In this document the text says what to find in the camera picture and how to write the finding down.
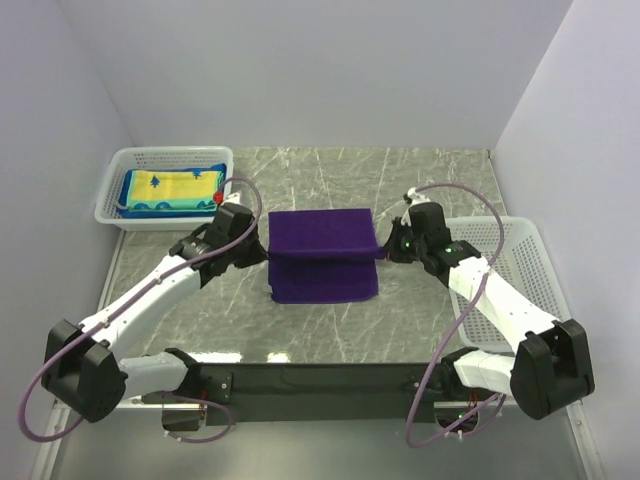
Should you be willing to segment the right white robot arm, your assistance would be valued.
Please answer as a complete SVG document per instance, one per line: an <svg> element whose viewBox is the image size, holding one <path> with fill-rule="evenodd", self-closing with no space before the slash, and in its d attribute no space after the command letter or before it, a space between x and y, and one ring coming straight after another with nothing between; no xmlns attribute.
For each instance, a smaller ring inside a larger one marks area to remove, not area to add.
<svg viewBox="0 0 640 480"><path fill-rule="evenodd" d="M420 262L428 274L479 311L510 347L508 356L474 347L441 360L438 376L446 396L462 399L474 388L505 394L526 415L540 420L594 392L583 326L538 308L477 249L454 240L439 204L409 201L406 212L393 220L384 249L392 262Z"/></svg>

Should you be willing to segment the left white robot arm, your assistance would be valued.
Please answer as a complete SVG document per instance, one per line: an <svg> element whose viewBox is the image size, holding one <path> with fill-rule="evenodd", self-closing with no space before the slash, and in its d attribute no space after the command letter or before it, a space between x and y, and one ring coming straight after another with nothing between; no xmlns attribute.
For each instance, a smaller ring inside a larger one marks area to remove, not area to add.
<svg viewBox="0 0 640 480"><path fill-rule="evenodd" d="M157 267L111 305L77 325L60 321L49 332L42 386L91 423L123 400L168 392L193 400L205 389L201 365L168 348L129 358L129 348L177 303L221 276L267 258L252 211L225 202L212 222L180 239Z"/></svg>

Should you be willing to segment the purple towel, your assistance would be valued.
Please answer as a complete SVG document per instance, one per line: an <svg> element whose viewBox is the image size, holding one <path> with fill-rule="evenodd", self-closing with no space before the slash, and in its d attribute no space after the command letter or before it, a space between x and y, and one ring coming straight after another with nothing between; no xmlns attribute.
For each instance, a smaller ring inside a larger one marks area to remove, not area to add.
<svg viewBox="0 0 640 480"><path fill-rule="evenodd" d="M368 208L268 214L268 284L279 304L363 302L379 293L384 257Z"/></svg>

